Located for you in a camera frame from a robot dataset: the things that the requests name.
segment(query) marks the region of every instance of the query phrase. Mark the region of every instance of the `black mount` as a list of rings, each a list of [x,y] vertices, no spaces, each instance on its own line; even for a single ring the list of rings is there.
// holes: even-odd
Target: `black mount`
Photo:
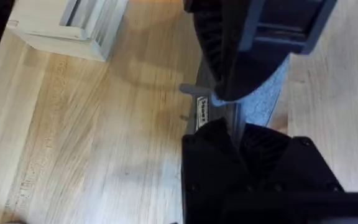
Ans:
[[[266,81],[289,53],[309,54],[336,0],[184,0],[222,100]]]

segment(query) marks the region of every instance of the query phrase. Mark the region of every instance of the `wooden floor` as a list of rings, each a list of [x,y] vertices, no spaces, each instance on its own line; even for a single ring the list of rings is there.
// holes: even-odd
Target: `wooden floor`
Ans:
[[[180,138],[201,58],[181,1],[129,0],[108,63],[0,45],[0,223],[181,223]],[[277,128],[358,190],[358,0],[292,57]]]

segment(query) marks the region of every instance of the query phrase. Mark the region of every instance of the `black plastic part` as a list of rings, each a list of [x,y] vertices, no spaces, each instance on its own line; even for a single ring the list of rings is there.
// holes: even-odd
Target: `black plastic part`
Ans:
[[[247,124],[237,149],[219,119],[182,144],[186,224],[358,218],[358,194],[344,192],[309,138]]]
[[[184,0],[220,99],[238,100],[289,53],[309,54],[336,0]]]

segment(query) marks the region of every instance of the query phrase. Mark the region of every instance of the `wood grain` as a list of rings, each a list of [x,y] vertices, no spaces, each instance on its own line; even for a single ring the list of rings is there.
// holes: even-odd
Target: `wood grain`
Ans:
[[[181,1],[129,1],[108,63],[0,45],[0,223],[181,223],[180,138],[201,55]],[[358,1],[292,57],[288,132],[358,190]]]
[[[313,54],[292,57],[288,90],[289,134],[309,136],[358,191],[358,1],[338,1]]]
[[[190,98],[177,86],[201,60],[191,16],[180,1],[130,1],[116,41],[101,63],[5,34],[0,223],[181,223]]]

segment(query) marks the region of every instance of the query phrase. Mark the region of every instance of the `white label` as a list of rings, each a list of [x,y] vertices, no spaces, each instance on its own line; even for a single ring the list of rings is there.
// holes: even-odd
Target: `white label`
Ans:
[[[208,98],[201,96],[197,98],[197,124],[196,130],[208,123]]]

